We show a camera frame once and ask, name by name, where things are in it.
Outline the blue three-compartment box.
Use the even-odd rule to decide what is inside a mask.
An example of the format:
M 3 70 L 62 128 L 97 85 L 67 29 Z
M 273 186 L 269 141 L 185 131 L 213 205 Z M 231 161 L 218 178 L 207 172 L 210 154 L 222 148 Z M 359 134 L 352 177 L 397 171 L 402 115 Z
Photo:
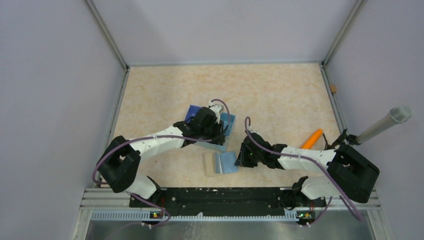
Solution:
M 219 126 L 215 127 L 214 130 L 216 130 L 215 135 L 221 134 L 222 131 L 225 130 L 225 133 L 222 135 L 223 138 L 220 138 L 219 140 L 213 143 L 196 142 L 194 143 L 194 145 L 202 147 L 202 148 L 210 149 L 210 150 L 219 151 L 219 152 L 226 152 L 230 142 L 230 136 L 231 136 L 235 121 L 236 121 L 235 115 L 228 114 L 226 112 L 220 113 Z

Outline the beige card holder wallet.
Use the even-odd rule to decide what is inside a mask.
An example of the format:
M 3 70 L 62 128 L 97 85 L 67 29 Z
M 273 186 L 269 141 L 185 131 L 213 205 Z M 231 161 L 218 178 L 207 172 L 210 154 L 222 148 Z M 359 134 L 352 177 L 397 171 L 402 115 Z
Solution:
M 204 173 L 208 177 L 238 173 L 236 159 L 234 151 L 205 153 L 202 156 Z

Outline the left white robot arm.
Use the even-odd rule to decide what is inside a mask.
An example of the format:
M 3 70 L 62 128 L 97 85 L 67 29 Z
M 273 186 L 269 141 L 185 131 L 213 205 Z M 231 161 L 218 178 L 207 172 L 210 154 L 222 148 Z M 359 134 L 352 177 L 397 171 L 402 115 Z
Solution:
M 220 144 L 225 140 L 222 105 L 201 107 L 188 120 L 175 122 L 168 128 L 145 137 L 115 137 L 96 165 L 96 171 L 114 193 L 129 192 L 141 197 L 149 207 L 160 202 L 158 186 L 138 172 L 139 165 L 156 155 L 181 149 L 197 142 Z

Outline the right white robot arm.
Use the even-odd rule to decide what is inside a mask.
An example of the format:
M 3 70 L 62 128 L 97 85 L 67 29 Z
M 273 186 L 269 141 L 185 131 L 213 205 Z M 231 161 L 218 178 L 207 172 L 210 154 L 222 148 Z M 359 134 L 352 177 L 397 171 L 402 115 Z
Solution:
M 235 165 L 254 168 L 259 163 L 270 169 L 322 174 L 302 177 L 293 185 L 293 200 L 299 206 L 307 206 L 321 197 L 335 196 L 365 204 L 380 174 L 376 165 L 345 143 L 337 149 L 301 149 L 282 143 L 271 145 L 260 134 L 252 132 L 241 143 Z

